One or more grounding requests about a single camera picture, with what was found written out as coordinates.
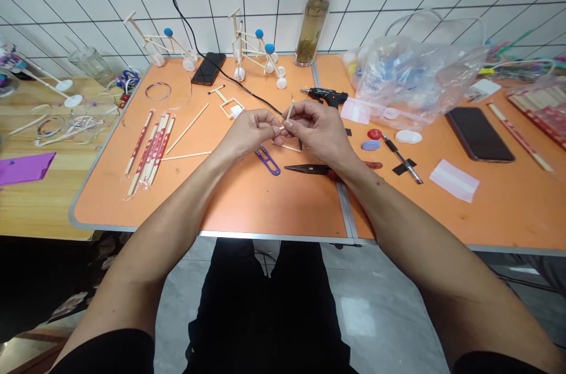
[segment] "pliers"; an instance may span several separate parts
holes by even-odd
[[[368,168],[371,169],[381,169],[383,164],[380,162],[364,162]],[[338,175],[330,169],[328,165],[316,165],[316,164],[307,164],[307,165],[293,165],[293,166],[285,166],[285,169],[294,170],[295,172],[301,173],[310,173],[312,175],[325,175],[328,176],[333,181],[336,180]]]

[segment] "pink sticky note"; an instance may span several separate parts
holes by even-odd
[[[356,102],[355,99],[347,99],[342,105],[342,119],[353,120],[357,123],[369,124],[371,107]]]
[[[56,153],[0,160],[0,186],[43,179]]]
[[[468,203],[472,202],[473,194],[479,185],[479,180],[466,172],[462,172],[444,159],[432,171],[430,180],[453,196]]]

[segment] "black pants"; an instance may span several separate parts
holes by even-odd
[[[218,238],[189,337],[187,373],[354,372],[317,243],[282,242],[268,278],[251,240]]]

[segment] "smartphone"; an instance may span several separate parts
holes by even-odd
[[[190,81],[197,85],[211,86],[224,60],[226,60],[226,54],[206,53],[206,58],[202,60],[199,69]]]
[[[515,160],[481,109],[456,107],[446,118],[472,160],[495,163]]]

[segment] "red bottle cap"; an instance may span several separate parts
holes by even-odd
[[[371,139],[378,140],[379,138],[383,137],[383,134],[379,129],[370,129],[367,133],[368,137]]]

